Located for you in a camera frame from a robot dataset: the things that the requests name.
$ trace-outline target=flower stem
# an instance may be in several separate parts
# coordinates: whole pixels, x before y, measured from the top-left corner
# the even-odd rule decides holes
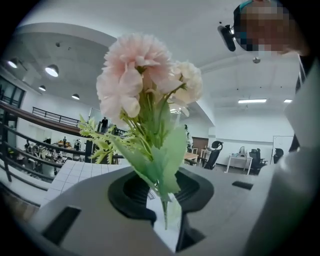
[[[163,215],[164,215],[164,229],[168,229],[168,201],[161,200]]]

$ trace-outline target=white desk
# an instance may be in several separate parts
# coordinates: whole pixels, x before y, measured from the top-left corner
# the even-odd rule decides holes
[[[231,159],[239,159],[239,160],[244,160],[244,167],[243,170],[246,170],[246,165],[247,165],[247,160],[250,160],[250,164],[249,164],[249,168],[248,168],[248,172],[246,173],[246,175],[249,175],[250,173],[250,168],[251,168],[251,164],[252,164],[252,157],[248,156],[248,157],[243,157],[243,156],[233,156],[233,155],[229,155],[229,161],[228,161],[228,165],[226,167],[226,171],[225,173],[227,173],[229,171],[229,167],[230,167],[230,162]]]

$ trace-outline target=flower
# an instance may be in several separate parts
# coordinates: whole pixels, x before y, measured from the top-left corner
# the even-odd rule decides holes
[[[148,75],[155,84],[158,84],[168,79],[172,68],[170,58],[171,53],[167,47],[153,35],[132,33],[119,37],[110,46],[109,52],[104,56],[107,68],[103,70],[109,70],[121,77],[126,65],[133,64],[141,74]]]
[[[118,125],[122,109],[130,118],[136,117],[140,112],[138,97],[142,89],[142,77],[135,68],[127,68],[120,78],[106,70],[96,82],[101,113]]]
[[[176,80],[181,80],[186,85],[186,89],[180,88],[173,94],[176,99],[189,104],[201,98],[203,85],[199,68],[188,61],[177,61],[172,72]]]

